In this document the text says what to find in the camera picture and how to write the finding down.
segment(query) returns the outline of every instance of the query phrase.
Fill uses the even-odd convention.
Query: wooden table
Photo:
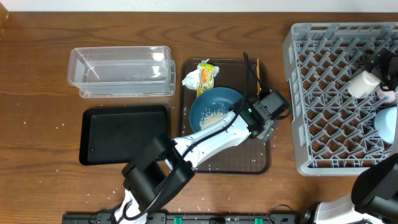
[[[189,58],[241,58],[248,50],[265,63],[269,86],[290,99],[284,38],[296,22],[330,21],[398,21],[398,14],[12,12],[0,41],[0,223],[60,223],[66,212],[94,212],[122,201],[124,164],[85,167],[78,161],[88,108],[167,105],[177,136],[179,88],[173,97],[83,99],[67,83],[73,48],[169,46],[177,83]],[[268,173],[198,174],[165,208],[264,213],[285,203],[304,211],[315,201],[349,194],[355,177],[303,177],[296,171],[290,122],[283,120],[275,133]]]

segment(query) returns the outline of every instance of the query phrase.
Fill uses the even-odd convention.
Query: light blue bowl
[[[220,110],[227,113],[229,107],[242,98],[239,92],[224,87],[217,87],[202,93],[193,102],[189,114],[189,122],[193,132],[200,131],[200,119],[204,114]]]

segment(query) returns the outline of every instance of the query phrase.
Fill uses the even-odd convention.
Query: yellow packet
[[[210,65],[207,63],[200,63],[200,79],[198,83],[197,89],[197,97],[200,96],[206,90],[210,90],[214,87],[214,65]]]

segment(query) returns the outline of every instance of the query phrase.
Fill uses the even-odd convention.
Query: pink object
[[[394,93],[394,91],[378,90],[376,91],[376,94],[380,99],[383,99],[384,97],[388,96],[388,100],[386,101],[386,103],[392,103],[394,100],[396,100],[396,94]]]

